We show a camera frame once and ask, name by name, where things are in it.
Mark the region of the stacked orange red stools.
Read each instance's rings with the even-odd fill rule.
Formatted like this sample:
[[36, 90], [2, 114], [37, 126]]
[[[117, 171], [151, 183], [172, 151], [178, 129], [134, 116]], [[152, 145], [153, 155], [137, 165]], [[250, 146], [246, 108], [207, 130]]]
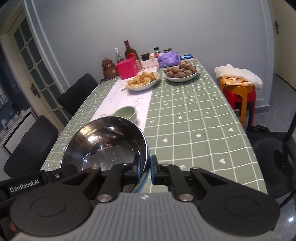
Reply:
[[247, 126], [252, 126], [256, 104], [256, 91], [254, 84], [242, 78], [224, 76], [220, 78], [220, 89], [232, 109], [239, 110], [241, 125], [245, 127], [245, 118], [247, 111], [249, 111]]

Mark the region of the brown bear figurine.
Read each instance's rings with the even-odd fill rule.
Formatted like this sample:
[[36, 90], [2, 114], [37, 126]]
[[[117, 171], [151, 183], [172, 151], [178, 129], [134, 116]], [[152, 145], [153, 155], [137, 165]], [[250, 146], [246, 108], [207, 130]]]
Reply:
[[103, 72], [103, 79], [101, 80], [101, 82], [111, 80], [118, 76], [118, 71], [112, 60], [107, 58], [103, 59], [101, 66]]

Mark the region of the far black chair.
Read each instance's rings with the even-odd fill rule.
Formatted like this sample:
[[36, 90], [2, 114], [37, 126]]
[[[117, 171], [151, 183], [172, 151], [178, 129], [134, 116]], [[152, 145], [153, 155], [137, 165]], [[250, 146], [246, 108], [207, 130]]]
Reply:
[[69, 114], [74, 115], [97, 86], [97, 81], [86, 73], [57, 100]]

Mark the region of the plate of fries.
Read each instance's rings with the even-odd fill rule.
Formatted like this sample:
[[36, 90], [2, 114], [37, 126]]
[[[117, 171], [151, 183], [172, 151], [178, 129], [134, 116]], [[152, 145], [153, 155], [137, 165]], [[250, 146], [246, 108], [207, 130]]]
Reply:
[[140, 75], [126, 81], [125, 87], [132, 91], [143, 91], [153, 87], [159, 79], [159, 74], [155, 72], [142, 72]]

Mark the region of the plate of brown buns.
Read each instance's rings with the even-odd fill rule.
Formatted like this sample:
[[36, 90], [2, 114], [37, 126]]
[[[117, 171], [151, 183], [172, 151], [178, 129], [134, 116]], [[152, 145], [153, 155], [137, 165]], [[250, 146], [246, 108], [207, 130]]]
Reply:
[[199, 67], [188, 61], [181, 61], [178, 66], [163, 69], [164, 77], [172, 82], [186, 82], [195, 78], [199, 72]]

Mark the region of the dark lid jar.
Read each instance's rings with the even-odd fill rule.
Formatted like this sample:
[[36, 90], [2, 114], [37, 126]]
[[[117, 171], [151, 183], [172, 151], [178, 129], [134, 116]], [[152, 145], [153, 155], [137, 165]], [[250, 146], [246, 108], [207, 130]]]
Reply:
[[150, 53], [149, 53], [149, 52], [142, 53], [142, 54], [141, 54], [142, 61], [147, 61], [147, 60], [149, 60], [149, 56], [150, 56]]

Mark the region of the small dark sauce bottle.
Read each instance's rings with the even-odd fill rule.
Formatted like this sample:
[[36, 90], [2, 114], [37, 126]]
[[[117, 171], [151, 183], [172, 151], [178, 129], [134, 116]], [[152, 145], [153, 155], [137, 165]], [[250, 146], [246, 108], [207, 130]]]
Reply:
[[159, 54], [160, 54], [159, 47], [154, 47], [154, 57], [155, 58], [158, 58], [159, 57]]

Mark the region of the glass panel door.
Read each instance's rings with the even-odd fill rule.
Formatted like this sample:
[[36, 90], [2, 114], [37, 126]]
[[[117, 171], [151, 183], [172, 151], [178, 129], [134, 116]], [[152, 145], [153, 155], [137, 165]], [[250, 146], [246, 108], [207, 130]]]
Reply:
[[57, 101], [61, 92], [39, 53], [23, 9], [9, 29], [8, 37], [16, 64], [13, 71], [31, 108], [62, 131], [70, 114]]

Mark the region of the pink box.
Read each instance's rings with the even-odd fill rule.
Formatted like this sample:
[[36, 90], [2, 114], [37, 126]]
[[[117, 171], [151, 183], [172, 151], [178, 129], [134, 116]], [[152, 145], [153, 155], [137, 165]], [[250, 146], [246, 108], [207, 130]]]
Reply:
[[122, 80], [134, 77], [138, 74], [138, 67], [133, 58], [120, 61], [116, 64], [116, 69]]

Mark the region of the blue steel bowl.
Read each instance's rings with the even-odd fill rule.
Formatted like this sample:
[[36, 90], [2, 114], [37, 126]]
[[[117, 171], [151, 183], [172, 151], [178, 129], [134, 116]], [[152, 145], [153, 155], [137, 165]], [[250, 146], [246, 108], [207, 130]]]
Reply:
[[139, 193], [147, 180], [149, 146], [142, 130], [133, 121], [106, 116], [84, 125], [69, 141], [61, 166], [73, 164], [78, 171], [99, 167], [110, 170], [116, 164], [138, 166], [139, 184], [126, 184], [124, 192]]

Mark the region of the near black chair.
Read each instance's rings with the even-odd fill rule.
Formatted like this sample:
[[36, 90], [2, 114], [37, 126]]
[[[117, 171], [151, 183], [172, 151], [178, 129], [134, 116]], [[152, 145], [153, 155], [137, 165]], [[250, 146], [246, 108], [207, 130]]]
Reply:
[[4, 165], [11, 178], [37, 172], [58, 138], [57, 128], [43, 115], [38, 117]]

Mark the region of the white cloth on stool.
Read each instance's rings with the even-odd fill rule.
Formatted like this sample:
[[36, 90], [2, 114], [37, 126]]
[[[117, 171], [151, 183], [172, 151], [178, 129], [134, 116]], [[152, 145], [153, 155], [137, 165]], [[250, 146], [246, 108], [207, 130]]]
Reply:
[[263, 87], [262, 80], [253, 72], [247, 69], [234, 68], [227, 64], [214, 68], [216, 78], [221, 78], [224, 86], [251, 86], [255, 89], [261, 90]]

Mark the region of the right black chair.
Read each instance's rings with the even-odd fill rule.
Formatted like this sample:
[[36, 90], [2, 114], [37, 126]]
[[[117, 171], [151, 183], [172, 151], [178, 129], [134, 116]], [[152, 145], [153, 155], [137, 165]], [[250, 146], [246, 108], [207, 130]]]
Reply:
[[271, 132], [265, 126], [251, 126], [247, 137], [259, 163], [267, 193], [273, 199], [287, 195], [280, 207], [295, 196], [295, 117], [287, 132]]

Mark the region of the purple tissue pack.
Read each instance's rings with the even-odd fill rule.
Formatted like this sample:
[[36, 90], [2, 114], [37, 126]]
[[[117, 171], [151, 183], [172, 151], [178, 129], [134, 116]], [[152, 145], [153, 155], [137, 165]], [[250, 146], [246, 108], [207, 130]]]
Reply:
[[177, 66], [180, 63], [180, 58], [177, 52], [165, 52], [158, 57], [159, 68], [167, 68]]

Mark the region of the green ceramic bowl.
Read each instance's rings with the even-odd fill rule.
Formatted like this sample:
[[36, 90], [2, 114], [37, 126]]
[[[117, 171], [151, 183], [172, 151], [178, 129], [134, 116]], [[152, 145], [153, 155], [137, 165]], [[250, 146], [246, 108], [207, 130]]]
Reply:
[[133, 106], [124, 106], [116, 110], [112, 116], [118, 116], [121, 118], [126, 118], [127, 120], [137, 123], [137, 111]]

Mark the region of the clear bottle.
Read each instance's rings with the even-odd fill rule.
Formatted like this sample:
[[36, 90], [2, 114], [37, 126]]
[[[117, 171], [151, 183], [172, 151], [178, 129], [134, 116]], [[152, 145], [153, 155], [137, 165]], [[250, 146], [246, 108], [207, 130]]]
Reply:
[[124, 60], [123, 55], [121, 54], [121, 52], [119, 52], [119, 49], [116, 47], [114, 48], [115, 54], [116, 54], [116, 61], [117, 63], [119, 63], [120, 61]]

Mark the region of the white deer table runner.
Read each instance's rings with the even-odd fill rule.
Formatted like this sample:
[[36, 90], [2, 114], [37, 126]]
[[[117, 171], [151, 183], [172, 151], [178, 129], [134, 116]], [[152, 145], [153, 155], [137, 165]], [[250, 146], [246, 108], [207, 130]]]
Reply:
[[152, 90], [158, 83], [160, 83], [161, 78], [154, 81], [152, 87], [142, 90], [142, 91], [132, 91], [124, 90], [125, 80], [118, 79], [112, 86], [107, 97], [103, 100], [102, 104], [96, 108], [96, 112], [91, 118], [95, 120], [103, 116], [110, 116], [118, 109], [125, 106], [132, 106], [137, 112], [136, 124], [141, 130], [144, 130], [147, 113], [149, 110], [149, 103], [151, 101]]

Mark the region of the black chair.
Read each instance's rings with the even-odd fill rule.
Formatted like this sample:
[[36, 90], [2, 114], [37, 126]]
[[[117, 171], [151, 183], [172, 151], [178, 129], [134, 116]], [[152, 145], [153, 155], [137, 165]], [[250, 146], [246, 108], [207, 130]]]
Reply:
[[57, 128], [43, 115], [38, 117], [4, 165], [11, 178], [37, 172], [58, 138]]
[[86, 73], [57, 100], [69, 114], [74, 115], [97, 86], [97, 81]]
[[267, 193], [273, 199], [287, 195], [280, 207], [295, 196], [295, 117], [287, 132], [271, 132], [265, 126], [251, 126], [247, 137], [259, 163]]

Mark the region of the dark liquor bottle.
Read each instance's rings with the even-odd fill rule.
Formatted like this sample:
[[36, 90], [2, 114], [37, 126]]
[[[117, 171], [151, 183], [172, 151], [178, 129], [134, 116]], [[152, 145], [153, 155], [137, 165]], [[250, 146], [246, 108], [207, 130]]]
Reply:
[[125, 51], [126, 59], [133, 58], [134, 60], [139, 60], [137, 52], [135, 51], [135, 49], [132, 49], [128, 40], [124, 41], [124, 43], [126, 47], [126, 51]]

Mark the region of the blue snack packet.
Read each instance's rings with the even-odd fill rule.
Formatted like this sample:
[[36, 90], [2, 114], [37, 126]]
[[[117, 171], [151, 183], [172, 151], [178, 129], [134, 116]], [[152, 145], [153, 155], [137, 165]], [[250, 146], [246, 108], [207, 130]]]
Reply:
[[180, 60], [187, 60], [187, 59], [192, 59], [193, 55], [187, 54], [187, 55], [181, 55]]

